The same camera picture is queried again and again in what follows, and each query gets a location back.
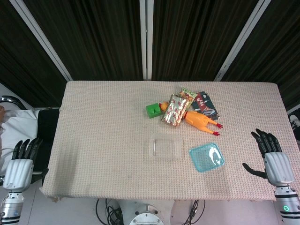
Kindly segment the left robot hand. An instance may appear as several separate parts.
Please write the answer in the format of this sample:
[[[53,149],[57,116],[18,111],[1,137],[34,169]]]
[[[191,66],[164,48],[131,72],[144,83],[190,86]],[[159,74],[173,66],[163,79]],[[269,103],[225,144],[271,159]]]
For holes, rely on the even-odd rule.
[[[47,167],[40,174],[33,173],[42,143],[43,140],[37,137],[33,140],[20,140],[16,144],[2,182],[4,189],[13,193],[23,192],[30,184],[45,178],[49,171]]]

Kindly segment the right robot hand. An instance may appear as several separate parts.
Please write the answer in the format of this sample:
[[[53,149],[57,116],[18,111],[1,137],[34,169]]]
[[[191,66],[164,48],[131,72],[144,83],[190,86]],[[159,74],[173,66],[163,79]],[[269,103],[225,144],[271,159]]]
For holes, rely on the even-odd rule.
[[[267,179],[275,186],[288,186],[295,181],[293,170],[288,156],[282,151],[278,139],[271,133],[266,133],[256,129],[251,135],[255,138],[260,150],[264,171],[258,171],[250,168],[248,164],[243,163],[244,169],[257,177]]]

